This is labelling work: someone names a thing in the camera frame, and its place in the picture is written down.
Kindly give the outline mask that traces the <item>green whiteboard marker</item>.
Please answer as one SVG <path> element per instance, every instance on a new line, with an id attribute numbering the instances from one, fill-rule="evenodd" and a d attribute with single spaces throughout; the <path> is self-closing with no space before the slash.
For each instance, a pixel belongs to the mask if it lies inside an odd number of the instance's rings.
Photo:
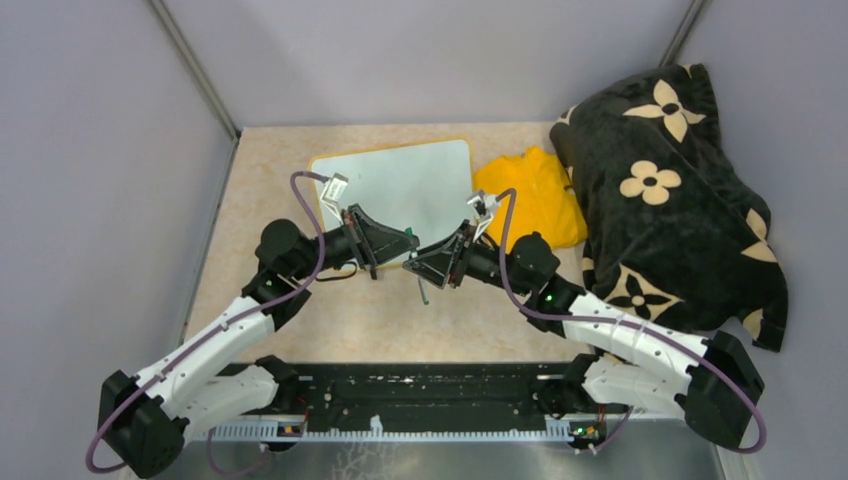
<path id="1" fill-rule="evenodd" d="M 428 295 L 428 292 L 427 292 L 426 282 L 421 277 L 419 277 L 417 279 L 417 284 L 418 284 L 419 293 L 420 293 L 422 303 L 424 305 L 429 305 L 430 304 L 430 298 L 429 298 L 429 295 Z"/>

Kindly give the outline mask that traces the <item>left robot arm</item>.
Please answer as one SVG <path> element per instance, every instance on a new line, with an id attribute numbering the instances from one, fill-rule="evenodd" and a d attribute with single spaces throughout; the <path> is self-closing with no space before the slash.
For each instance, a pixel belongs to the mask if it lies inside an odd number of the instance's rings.
<path id="1" fill-rule="evenodd" d="M 343 210 L 340 226 L 313 238 L 288 219 L 270 222 L 255 250 L 257 273 L 213 322 L 137 373 L 117 370 L 104 380 L 90 446 L 105 442 L 123 466 L 149 479 L 196 435 L 233 417 L 265 407 L 292 411 L 298 377 L 282 360 L 269 356 L 231 375 L 225 368 L 297 315 L 322 271 L 353 262 L 373 272 L 419 244 L 411 230 L 383 225 L 357 204 Z"/>

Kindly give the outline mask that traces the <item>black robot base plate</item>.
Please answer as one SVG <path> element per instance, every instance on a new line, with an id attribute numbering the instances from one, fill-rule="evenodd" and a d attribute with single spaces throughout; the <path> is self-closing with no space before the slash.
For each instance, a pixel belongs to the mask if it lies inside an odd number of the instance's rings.
<path id="1" fill-rule="evenodd" d="M 301 363 L 282 398 L 239 415 L 272 442 L 552 442 L 583 449 L 626 407 L 601 406 L 554 363 Z"/>

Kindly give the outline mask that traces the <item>yellow-framed whiteboard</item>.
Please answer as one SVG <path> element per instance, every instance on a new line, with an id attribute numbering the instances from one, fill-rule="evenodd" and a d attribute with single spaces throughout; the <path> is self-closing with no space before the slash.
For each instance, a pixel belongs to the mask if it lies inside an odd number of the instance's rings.
<path id="1" fill-rule="evenodd" d="M 472 216 L 472 149 L 461 137 L 317 156 L 308 169 L 348 180 L 340 209 L 358 204 L 383 225 L 410 229 L 423 247 Z"/>

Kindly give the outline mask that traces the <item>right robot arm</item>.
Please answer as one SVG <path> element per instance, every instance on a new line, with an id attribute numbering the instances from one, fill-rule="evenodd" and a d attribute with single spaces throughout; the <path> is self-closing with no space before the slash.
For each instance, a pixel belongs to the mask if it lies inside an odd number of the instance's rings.
<path id="1" fill-rule="evenodd" d="M 475 242 L 474 230 L 463 222 L 404 269 L 438 288 L 456 288 L 466 278 L 501 288 L 536 328 L 599 348 L 567 374 L 569 408 L 627 405 L 680 419 L 724 449 L 763 448 L 767 427 L 757 404 L 764 381 L 737 337 L 683 333 L 598 298 L 558 274 L 560 261 L 538 233 L 505 252 Z"/>

